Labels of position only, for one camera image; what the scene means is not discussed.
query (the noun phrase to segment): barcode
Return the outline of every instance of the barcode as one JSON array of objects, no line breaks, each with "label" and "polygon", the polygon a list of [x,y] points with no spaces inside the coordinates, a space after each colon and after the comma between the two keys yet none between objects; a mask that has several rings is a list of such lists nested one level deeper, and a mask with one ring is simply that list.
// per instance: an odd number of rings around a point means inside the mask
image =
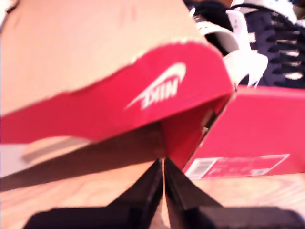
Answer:
[{"label": "barcode", "polygon": [[186,171],[185,175],[190,180],[201,179],[216,161],[217,158],[197,158]]},{"label": "barcode", "polygon": [[252,169],[251,175],[252,176],[260,176],[264,175],[266,172],[268,172],[268,168],[261,168],[261,169]]}]

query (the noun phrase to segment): nike logo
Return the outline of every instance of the nike logo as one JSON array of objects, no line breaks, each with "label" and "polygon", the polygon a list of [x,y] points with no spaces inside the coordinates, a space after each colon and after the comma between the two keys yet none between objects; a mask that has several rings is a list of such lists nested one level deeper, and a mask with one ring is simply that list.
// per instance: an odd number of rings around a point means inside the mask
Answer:
[{"label": "nike logo", "polygon": [[141,109],[174,97],[178,92],[178,86],[182,82],[186,73],[186,65],[178,62],[171,65],[152,84],[132,100],[126,108],[138,101],[141,102]]}]

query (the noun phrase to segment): shoe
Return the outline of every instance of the shoe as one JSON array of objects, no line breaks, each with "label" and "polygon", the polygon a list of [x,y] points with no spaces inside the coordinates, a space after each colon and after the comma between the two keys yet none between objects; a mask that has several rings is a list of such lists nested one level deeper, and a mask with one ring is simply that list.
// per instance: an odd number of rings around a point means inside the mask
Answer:
[{"label": "shoe", "polygon": [[246,18],[252,50],[268,57],[259,85],[305,88],[305,28],[285,0],[234,0]]},{"label": "shoe", "polygon": [[[224,64],[235,87],[241,82],[257,85],[268,65],[268,59],[251,50],[247,25],[243,14],[228,10],[223,4],[213,1],[184,1],[197,29],[209,43],[224,56]],[[243,29],[234,33],[232,21],[238,21]]]}]

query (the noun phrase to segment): brown cardboard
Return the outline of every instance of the brown cardboard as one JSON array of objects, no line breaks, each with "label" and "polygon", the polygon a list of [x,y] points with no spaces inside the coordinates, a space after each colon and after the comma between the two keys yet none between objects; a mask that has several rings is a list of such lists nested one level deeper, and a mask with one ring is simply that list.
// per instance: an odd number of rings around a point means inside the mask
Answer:
[{"label": "brown cardboard", "polygon": [[20,0],[1,33],[1,115],[84,88],[148,50],[205,41],[179,0]]}]

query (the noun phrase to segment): shoebox label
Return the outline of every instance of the shoebox label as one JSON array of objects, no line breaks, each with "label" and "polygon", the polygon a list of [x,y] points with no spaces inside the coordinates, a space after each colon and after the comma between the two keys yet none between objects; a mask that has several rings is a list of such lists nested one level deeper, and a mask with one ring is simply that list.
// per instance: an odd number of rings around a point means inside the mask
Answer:
[{"label": "shoebox label", "polygon": [[187,169],[189,179],[265,175],[289,157],[265,155],[257,157],[197,158]]}]

